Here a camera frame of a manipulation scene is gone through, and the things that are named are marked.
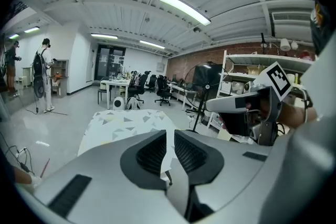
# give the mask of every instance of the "stand fan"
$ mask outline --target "stand fan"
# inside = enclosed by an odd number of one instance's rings
[[[221,81],[220,78],[222,76],[222,71],[226,73],[226,76],[224,76]],[[207,100],[217,98],[218,89],[222,87],[222,83],[227,77],[231,82],[231,77],[223,69],[223,66],[215,64],[211,61],[201,63],[189,70],[183,82],[184,94],[187,97],[188,102],[195,108],[197,107],[195,99],[197,98],[200,100],[197,111],[186,110],[187,112],[197,112],[197,118],[192,132],[195,132],[198,119],[200,118],[199,116],[204,114],[204,110],[206,110],[205,102]],[[197,92],[194,99],[190,99],[190,97],[188,97],[188,93],[190,91]]]

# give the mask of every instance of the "baseboard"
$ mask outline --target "baseboard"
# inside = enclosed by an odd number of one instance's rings
[[[74,93],[79,92],[79,91],[82,91],[82,90],[85,90],[86,88],[91,87],[91,86],[92,86],[92,85],[87,85],[87,86],[85,86],[84,88],[78,89],[77,91],[74,91],[74,92],[67,92],[67,95],[73,95]]]

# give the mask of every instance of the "doorway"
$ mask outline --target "doorway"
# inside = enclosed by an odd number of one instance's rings
[[[95,80],[108,77],[110,72],[115,75],[122,72],[123,60],[126,48],[114,45],[98,45],[96,67],[94,69]]]

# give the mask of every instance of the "white tiled floor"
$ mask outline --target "white tiled floor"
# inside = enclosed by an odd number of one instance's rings
[[[55,112],[68,115],[54,113],[33,115],[24,109],[20,109],[13,113],[11,121],[1,123],[1,132],[10,146],[17,145],[19,150],[27,147],[30,150],[33,170],[36,175],[41,174],[49,158],[50,162],[44,177],[77,156],[84,131],[92,116],[98,111],[106,110],[106,94],[103,94],[102,101],[98,105],[97,89],[98,87],[92,86],[68,97],[60,99],[53,97],[52,102],[56,107]],[[173,121],[177,128],[181,130],[192,129],[194,120],[190,123],[190,118],[185,111],[182,111],[181,102],[172,100],[171,106],[167,104],[160,106],[158,102],[154,103],[154,100],[159,99],[159,97],[156,93],[150,92],[140,95],[140,98],[144,100],[144,104],[141,105],[142,109],[161,110]],[[35,104],[29,105],[27,109],[35,111]],[[202,124],[197,125],[196,131],[211,137],[216,137],[218,132],[212,127],[207,129]],[[3,150],[7,150],[3,142],[1,142],[1,147]],[[25,154],[23,154],[20,160],[24,161],[25,157]],[[15,163],[10,154],[7,154],[7,158],[11,163]]]

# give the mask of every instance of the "power strip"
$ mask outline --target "power strip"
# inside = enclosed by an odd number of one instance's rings
[[[16,153],[16,154],[15,154],[15,155],[16,155],[16,158],[19,158],[19,156],[20,156],[22,153],[24,153],[26,150],[27,150],[27,148],[26,148],[26,147],[23,147],[22,150],[19,151],[19,153]]]

